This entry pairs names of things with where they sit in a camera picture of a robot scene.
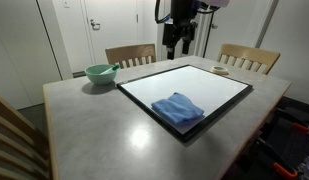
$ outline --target floor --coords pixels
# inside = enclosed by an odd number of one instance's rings
[[[278,107],[285,109],[288,113],[298,117],[303,121],[309,122],[309,105],[304,104],[299,101],[295,101],[293,99],[283,97],[278,104]],[[31,121],[39,130],[43,133],[47,134],[47,127],[46,127],[46,117],[45,117],[45,109],[44,104],[33,106],[30,108],[25,108],[19,110],[21,114],[23,114],[29,121]],[[259,174],[263,174],[263,170],[260,169],[260,166],[252,164],[250,165],[252,169],[252,175],[257,174],[256,177],[264,178],[259,176]],[[234,174],[238,172],[238,175],[231,176],[230,178],[225,179],[250,179],[250,175],[246,175],[246,173],[242,173],[242,170],[234,170]]]

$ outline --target green bowl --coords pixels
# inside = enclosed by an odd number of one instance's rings
[[[85,69],[87,78],[94,84],[106,85],[112,82],[116,76],[116,71],[108,74],[100,75],[100,73],[112,68],[114,65],[99,64],[90,66]]]

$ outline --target chair backrest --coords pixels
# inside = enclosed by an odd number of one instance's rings
[[[0,97],[0,179],[51,179],[47,137]]]
[[[155,45],[141,44],[105,49],[109,64],[119,64],[121,69],[156,62]]]
[[[264,65],[265,68],[262,73],[267,75],[280,57],[280,53],[246,46],[223,44],[217,61],[221,62],[223,56],[225,56],[225,64],[230,63],[232,66],[237,65],[242,68],[243,64],[247,62],[246,69],[255,72],[258,72],[260,67]]]

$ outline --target gray table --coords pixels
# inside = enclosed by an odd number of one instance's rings
[[[183,144],[135,105],[115,84],[87,77],[44,85],[55,179],[219,179],[257,132],[290,82],[191,56],[119,70],[123,82],[191,64],[229,69],[253,91]]]

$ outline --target blue cloth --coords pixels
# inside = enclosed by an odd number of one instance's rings
[[[152,109],[175,124],[195,120],[204,113],[189,98],[180,93],[174,93],[168,99],[152,103]]]

